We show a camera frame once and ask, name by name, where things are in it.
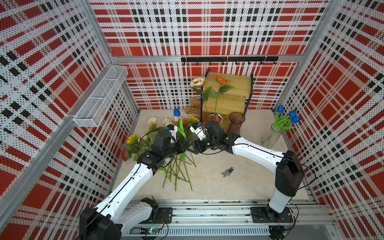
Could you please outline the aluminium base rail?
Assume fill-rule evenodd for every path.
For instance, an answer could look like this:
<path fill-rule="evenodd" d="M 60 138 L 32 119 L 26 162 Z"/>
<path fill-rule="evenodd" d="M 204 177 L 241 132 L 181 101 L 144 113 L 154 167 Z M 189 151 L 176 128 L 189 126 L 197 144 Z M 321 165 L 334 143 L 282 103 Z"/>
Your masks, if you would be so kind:
<path fill-rule="evenodd" d="M 144 198 L 86 208 L 80 240 L 171 240 L 266 237 L 272 240 L 339 240 L 329 208 L 309 201 L 288 204 L 281 213 L 266 201 L 159 201 Z"/>

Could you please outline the brown teddy bear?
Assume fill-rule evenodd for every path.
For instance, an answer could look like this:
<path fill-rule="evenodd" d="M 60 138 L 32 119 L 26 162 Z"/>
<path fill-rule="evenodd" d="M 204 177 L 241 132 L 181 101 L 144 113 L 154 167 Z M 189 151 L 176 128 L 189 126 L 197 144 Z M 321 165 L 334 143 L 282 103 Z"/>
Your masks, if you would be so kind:
<path fill-rule="evenodd" d="M 189 105 L 185 109 L 187 115 L 201 115 L 201 100 L 199 98 L 190 98 Z"/>

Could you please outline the white rose in pile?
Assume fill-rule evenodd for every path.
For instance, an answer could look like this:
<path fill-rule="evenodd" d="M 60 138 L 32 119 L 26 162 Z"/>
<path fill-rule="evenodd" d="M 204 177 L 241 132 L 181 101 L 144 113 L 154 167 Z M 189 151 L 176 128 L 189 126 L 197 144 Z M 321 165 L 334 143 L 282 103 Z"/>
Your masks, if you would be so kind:
<path fill-rule="evenodd" d="M 172 125 L 173 124 L 173 121 L 169 118 L 164 118 L 163 119 L 163 125 L 164 127 L 167 127 L 168 125 Z"/>

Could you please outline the black hook rail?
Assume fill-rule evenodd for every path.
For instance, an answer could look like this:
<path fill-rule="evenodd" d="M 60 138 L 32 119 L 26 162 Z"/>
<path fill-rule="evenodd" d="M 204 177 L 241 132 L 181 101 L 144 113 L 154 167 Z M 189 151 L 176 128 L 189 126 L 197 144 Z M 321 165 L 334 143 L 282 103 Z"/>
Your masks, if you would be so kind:
<path fill-rule="evenodd" d="M 227 62 L 272 62 L 276 63 L 278 56 L 258 56 L 258 57 L 182 57 L 182 63 L 227 63 Z"/>

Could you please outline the orange gerbera flower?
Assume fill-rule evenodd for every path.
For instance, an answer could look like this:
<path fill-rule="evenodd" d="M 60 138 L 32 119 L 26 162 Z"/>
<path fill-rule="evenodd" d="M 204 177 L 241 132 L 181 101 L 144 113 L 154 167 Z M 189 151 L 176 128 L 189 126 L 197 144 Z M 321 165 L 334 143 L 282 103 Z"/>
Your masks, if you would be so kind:
<path fill-rule="evenodd" d="M 215 99 L 215 110 L 214 113 L 216 113 L 217 105 L 219 101 L 219 95 L 227 93 L 228 91 L 234 89 L 234 87 L 231 85 L 231 81 L 225 80 L 223 77 L 216 75 L 216 81 L 219 84 L 219 88 L 216 92 L 212 92 L 213 98 Z"/>

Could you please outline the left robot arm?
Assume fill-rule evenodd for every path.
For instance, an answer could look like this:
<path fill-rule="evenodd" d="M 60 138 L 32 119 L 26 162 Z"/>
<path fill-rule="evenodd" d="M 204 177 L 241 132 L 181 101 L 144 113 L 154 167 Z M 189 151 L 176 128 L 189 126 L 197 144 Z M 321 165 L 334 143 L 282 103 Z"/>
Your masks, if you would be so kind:
<path fill-rule="evenodd" d="M 123 212 L 140 188 L 165 166 L 165 159 L 185 153 L 187 145 L 184 130 L 169 125 L 159 131 L 152 146 L 138 155 L 137 163 L 123 182 L 95 208 L 82 211 L 77 239 L 119 240 L 124 231 L 155 219 L 158 204 L 148 198 L 131 210 L 128 217 L 123 217 Z"/>

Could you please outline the yellow flower back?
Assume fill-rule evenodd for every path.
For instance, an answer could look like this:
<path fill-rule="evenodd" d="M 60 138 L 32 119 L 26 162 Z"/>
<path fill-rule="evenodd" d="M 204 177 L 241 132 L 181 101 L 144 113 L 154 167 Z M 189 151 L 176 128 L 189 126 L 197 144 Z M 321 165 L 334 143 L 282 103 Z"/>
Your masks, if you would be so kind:
<path fill-rule="evenodd" d="M 193 125 L 193 124 L 195 124 L 195 123 L 197 124 L 197 123 L 200 122 L 200 120 L 199 120 L 198 118 L 194 117 L 194 116 L 190 116 L 190 117 L 188 118 L 188 120 L 189 120 L 190 125 Z"/>

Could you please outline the clear glass vase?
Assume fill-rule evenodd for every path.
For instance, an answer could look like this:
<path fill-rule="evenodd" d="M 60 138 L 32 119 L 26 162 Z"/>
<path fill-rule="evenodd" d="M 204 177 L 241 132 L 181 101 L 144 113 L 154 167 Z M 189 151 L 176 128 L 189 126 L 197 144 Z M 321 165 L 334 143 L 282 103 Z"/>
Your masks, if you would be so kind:
<path fill-rule="evenodd" d="M 272 149 L 282 134 L 282 131 L 275 130 L 274 125 L 271 125 L 268 133 L 264 135 L 261 140 L 261 146 L 267 149 Z"/>

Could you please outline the cream rose flower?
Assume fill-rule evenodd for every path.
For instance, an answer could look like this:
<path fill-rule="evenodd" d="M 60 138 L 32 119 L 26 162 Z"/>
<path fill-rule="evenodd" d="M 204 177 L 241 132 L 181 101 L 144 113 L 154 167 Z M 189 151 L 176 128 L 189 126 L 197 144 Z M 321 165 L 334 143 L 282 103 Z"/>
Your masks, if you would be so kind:
<path fill-rule="evenodd" d="M 207 102 L 210 97 L 212 97 L 215 101 L 215 110 L 214 114 L 216 113 L 216 108 L 217 108 L 217 102 L 218 102 L 218 94 L 212 89 L 212 87 L 208 87 L 205 90 L 203 89 L 203 86 L 205 84 L 205 77 L 199 77 L 195 78 L 191 81 L 190 87 L 193 89 L 194 92 L 199 94 L 203 100 L 204 106 L 206 108 L 206 112 L 208 113 L 208 108 L 207 108 Z"/>

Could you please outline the bamboo two-tier shelf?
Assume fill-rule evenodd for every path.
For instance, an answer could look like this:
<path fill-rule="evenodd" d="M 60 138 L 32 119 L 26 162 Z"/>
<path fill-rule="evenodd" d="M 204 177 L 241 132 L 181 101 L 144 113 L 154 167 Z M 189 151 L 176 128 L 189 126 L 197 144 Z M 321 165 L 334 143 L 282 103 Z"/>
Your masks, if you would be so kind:
<path fill-rule="evenodd" d="M 219 82 L 216 80 L 216 77 L 219 76 L 225 81 L 230 82 L 230 86 L 233 88 L 226 91 L 225 93 L 218 94 L 218 102 L 215 102 L 215 99 L 210 96 L 207 101 L 204 101 L 204 98 L 201 97 L 200 103 L 200 114 L 201 120 L 204 121 L 205 117 L 208 114 L 217 113 L 219 117 L 218 120 L 221 121 L 220 126 L 227 130 L 230 125 L 230 114 L 234 112 L 246 114 L 248 106 L 253 96 L 254 88 L 254 74 L 249 76 L 238 76 L 230 75 L 223 73 L 215 73 L 210 70 L 207 70 L 205 77 L 205 84 L 202 89 L 205 91 L 210 88 L 213 92 L 217 93 L 220 88 Z"/>

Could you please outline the brown ribbed glass vase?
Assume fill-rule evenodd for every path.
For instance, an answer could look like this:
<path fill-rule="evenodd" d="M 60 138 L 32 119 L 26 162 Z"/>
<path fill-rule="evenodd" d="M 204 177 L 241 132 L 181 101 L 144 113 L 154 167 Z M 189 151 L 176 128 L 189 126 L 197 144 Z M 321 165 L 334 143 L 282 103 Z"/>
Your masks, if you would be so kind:
<path fill-rule="evenodd" d="M 245 122 L 246 118 L 242 113 L 234 112 L 229 115 L 230 125 L 227 129 L 227 134 L 235 133 L 241 134 L 241 126 Z"/>

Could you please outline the pink ribbed glass vase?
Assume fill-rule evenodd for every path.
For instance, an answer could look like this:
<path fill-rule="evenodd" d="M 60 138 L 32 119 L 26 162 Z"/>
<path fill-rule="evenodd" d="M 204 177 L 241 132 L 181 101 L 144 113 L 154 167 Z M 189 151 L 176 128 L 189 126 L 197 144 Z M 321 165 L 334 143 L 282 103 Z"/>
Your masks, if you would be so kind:
<path fill-rule="evenodd" d="M 206 114 L 206 116 L 204 117 L 204 120 L 206 123 L 209 123 L 211 121 L 215 121 L 217 122 L 218 124 L 220 124 L 222 121 L 223 121 L 223 117 L 220 115 L 220 114 L 216 114 L 216 113 L 208 113 Z"/>

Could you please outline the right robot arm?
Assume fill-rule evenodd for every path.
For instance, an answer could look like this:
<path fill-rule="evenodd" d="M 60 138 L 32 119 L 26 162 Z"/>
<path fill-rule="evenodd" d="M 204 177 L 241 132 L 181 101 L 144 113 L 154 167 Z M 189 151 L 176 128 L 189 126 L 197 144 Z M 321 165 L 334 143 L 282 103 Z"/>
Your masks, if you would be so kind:
<path fill-rule="evenodd" d="M 190 131 L 198 137 L 192 142 L 195 154 L 203 154 L 207 149 L 219 149 L 250 159 L 275 174 L 275 192 L 267 205 L 268 212 L 281 214 L 299 190 L 305 173 L 294 152 L 273 151 L 236 133 L 227 134 L 215 121 L 204 126 L 200 123 L 192 124 Z"/>

